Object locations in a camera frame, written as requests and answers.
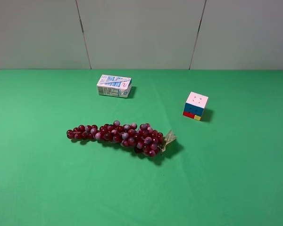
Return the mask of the multicoloured puzzle cube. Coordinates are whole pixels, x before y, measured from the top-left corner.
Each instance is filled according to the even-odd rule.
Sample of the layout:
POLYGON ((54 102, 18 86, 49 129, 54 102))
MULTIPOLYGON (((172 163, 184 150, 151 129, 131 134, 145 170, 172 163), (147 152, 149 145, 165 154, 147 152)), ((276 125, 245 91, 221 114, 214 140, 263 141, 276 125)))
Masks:
POLYGON ((185 102, 183 116, 200 121, 207 101, 207 96, 191 92, 185 102))

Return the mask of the red purple grape bunch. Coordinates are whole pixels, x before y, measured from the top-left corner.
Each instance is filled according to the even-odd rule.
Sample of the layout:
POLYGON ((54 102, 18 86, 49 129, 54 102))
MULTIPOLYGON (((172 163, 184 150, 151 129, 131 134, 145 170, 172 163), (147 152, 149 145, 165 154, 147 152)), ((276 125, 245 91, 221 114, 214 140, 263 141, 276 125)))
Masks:
POLYGON ((149 123, 122 125, 119 120, 102 126, 79 125, 66 132, 71 140, 94 140, 120 144, 122 147, 132 147, 135 153, 143 153, 155 157, 166 151, 169 144, 177 139, 170 130, 166 135, 153 129, 149 123))

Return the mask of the white blue milk carton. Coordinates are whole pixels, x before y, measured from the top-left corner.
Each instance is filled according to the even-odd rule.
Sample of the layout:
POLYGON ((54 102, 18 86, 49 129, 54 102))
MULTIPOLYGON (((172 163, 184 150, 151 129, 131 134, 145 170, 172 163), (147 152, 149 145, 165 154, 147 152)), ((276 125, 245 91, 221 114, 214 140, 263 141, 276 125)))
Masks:
POLYGON ((132 79, 102 74, 98 83, 99 95, 127 98, 132 88, 132 79))

